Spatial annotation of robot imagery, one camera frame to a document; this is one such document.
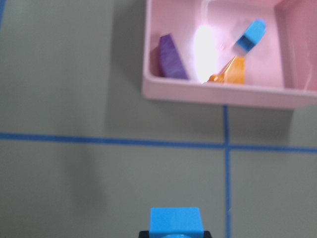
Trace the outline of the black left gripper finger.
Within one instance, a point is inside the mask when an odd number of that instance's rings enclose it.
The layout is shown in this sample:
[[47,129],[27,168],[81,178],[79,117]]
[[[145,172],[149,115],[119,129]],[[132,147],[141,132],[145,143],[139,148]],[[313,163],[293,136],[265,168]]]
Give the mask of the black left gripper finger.
[[149,238],[150,234],[149,231],[140,231],[138,234],[138,238]]

